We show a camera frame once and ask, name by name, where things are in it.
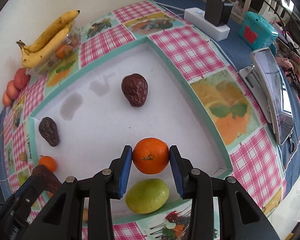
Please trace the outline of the small green mango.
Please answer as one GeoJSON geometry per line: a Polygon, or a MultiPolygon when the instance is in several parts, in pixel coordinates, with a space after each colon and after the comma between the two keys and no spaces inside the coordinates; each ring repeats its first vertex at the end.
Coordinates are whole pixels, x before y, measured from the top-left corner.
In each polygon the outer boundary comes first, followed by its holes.
{"type": "Polygon", "coordinates": [[[168,200],[170,189],[157,178],[145,179],[134,184],[127,192],[125,202],[136,214],[149,214],[160,209],[168,200]]]}

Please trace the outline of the large green mango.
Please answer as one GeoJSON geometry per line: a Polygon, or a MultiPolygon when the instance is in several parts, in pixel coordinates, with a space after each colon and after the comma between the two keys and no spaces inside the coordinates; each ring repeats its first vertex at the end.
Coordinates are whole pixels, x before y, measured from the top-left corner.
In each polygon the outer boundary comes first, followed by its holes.
{"type": "Polygon", "coordinates": [[[25,181],[29,178],[29,174],[26,173],[25,171],[21,171],[17,174],[18,181],[19,181],[19,186],[22,186],[25,181]]]}

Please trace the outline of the dark brown date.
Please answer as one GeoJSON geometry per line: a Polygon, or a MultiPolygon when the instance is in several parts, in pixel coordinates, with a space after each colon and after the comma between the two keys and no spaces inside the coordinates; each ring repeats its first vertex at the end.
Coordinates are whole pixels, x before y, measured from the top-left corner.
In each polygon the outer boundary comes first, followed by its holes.
{"type": "Polygon", "coordinates": [[[51,147],[56,147],[60,143],[57,125],[50,117],[44,117],[41,120],[39,133],[51,147]]]}
{"type": "Polygon", "coordinates": [[[32,170],[32,175],[39,175],[45,181],[45,191],[55,194],[61,187],[61,182],[46,166],[39,164],[32,170]]]}
{"type": "Polygon", "coordinates": [[[121,90],[132,107],[141,107],[147,99],[148,83],[142,75],[131,74],[123,78],[121,90]]]}

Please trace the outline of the small brown longan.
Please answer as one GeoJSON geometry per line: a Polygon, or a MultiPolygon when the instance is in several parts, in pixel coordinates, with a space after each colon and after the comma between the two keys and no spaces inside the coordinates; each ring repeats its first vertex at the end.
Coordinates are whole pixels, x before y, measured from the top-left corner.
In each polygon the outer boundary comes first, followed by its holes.
{"type": "Polygon", "coordinates": [[[82,217],[82,222],[83,223],[87,223],[88,222],[88,213],[89,213],[89,210],[88,208],[84,208],[83,209],[83,217],[82,217]]]}
{"type": "Polygon", "coordinates": [[[21,152],[21,154],[19,154],[19,159],[22,162],[27,162],[27,153],[26,152],[21,152]]]}

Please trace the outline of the white tray teal rim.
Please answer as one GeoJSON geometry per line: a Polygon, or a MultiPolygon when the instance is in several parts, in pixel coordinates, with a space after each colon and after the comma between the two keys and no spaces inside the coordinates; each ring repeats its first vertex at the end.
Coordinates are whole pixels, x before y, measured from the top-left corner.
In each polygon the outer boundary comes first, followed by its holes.
{"type": "Polygon", "coordinates": [[[210,176],[225,178],[233,170],[198,96],[147,37],[103,55],[60,84],[30,115],[29,137],[33,161],[53,157],[60,181],[92,177],[120,157],[126,145],[135,146],[143,138],[176,145],[182,157],[210,176]],[[123,78],[135,73],[148,83],[141,107],[132,107],[121,90],[123,78]],[[57,125],[56,147],[39,133],[44,117],[57,125]]]}

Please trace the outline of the clear plastic fruit tray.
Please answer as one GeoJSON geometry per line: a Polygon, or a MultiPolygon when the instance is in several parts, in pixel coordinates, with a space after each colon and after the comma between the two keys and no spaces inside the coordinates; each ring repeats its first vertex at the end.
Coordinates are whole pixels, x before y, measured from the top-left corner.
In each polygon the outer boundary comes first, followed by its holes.
{"type": "Polygon", "coordinates": [[[39,75],[49,72],[59,61],[78,48],[81,44],[81,33],[72,21],[36,52],[31,52],[21,40],[17,41],[17,44],[21,51],[21,64],[26,69],[26,74],[39,75]]]}

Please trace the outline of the red apple left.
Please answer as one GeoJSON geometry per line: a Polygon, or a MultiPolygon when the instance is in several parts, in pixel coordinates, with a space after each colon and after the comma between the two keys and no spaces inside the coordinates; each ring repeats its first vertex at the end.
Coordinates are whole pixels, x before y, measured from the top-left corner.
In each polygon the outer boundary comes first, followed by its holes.
{"type": "Polygon", "coordinates": [[[5,107],[9,107],[12,104],[13,100],[9,98],[6,91],[4,91],[2,96],[2,103],[5,107]]]}

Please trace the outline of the red apple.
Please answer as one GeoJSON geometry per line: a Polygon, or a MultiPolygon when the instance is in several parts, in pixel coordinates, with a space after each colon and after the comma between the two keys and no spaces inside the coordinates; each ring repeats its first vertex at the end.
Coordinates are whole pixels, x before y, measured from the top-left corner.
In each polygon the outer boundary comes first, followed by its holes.
{"type": "Polygon", "coordinates": [[[5,107],[9,107],[12,104],[13,100],[9,98],[6,91],[4,91],[2,96],[2,103],[5,107]]]}
{"type": "Polygon", "coordinates": [[[7,84],[6,94],[11,100],[15,100],[19,95],[20,90],[14,85],[14,81],[11,80],[7,84]]]}
{"type": "Polygon", "coordinates": [[[26,68],[19,68],[14,76],[15,88],[22,90],[26,87],[31,76],[26,73],[26,68]]]}

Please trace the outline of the tangerine in plastic tray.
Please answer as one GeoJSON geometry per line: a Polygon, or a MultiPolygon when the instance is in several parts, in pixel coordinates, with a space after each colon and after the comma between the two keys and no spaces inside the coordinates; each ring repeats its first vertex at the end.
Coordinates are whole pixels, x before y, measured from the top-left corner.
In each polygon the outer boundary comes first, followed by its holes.
{"type": "Polygon", "coordinates": [[[67,55],[69,55],[73,50],[73,47],[68,44],[62,44],[55,53],[57,59],[63,59],[67,55]]]}

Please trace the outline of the red apple middle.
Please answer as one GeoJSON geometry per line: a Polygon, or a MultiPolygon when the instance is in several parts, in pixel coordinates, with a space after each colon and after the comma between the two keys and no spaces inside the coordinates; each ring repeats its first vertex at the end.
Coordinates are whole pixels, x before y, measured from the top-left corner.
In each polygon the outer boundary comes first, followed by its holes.
{"type": "Polygon", "coordinates": [[[11,80],[7,84],[6,94],[11,100],[15,100],[19,95],[20,90],[14,85],[14,81],[11,80]]]}

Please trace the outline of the red apple right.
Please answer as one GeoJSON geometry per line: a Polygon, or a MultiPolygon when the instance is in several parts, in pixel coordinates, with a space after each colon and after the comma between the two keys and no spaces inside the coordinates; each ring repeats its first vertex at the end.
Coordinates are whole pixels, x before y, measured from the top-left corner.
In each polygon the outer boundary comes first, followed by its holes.
{"type": "Polygon", "coordinates": [[[19,68],[14,76],[15,88],[22,90],[26,87],[31,76],[26,73],[26,68],[19,68]]]}

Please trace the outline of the yellow banana bunch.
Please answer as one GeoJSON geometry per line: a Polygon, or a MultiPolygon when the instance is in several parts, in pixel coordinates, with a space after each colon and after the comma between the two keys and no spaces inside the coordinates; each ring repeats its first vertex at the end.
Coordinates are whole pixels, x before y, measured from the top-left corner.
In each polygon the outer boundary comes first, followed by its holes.
{"type": "Polygon", "coordinates": [[[74,19],[80,10],[65,12],[54,20],[31,45],[22,40],[16,42],[21,51],[21,64],[26,69],[32,69],[45,63],[69,37],[74,19]]]}

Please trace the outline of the white power strip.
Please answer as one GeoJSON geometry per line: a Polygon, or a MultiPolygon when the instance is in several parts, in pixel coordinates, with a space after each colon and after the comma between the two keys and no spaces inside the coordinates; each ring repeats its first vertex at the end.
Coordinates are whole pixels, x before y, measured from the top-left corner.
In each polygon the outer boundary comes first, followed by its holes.
{"type": "Polygon", "coordinates": [[[199,8],[188,8],[184,11],[184,19],[195,25],[213,40],[222,41],[228,38],[230,28],[227,25],[216,27],[207,21],[204,16],[205,11],[199,8]]]}

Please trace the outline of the black power adapter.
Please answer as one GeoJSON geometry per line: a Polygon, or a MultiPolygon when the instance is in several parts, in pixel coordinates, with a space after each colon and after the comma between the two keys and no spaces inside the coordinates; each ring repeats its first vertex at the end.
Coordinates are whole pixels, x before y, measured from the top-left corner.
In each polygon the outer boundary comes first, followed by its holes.
{"type": "Polygon", "coordinates": [[[216,27],[227,25],[233,6],[228,0],[206,0],[204,18],[216,27]]]}

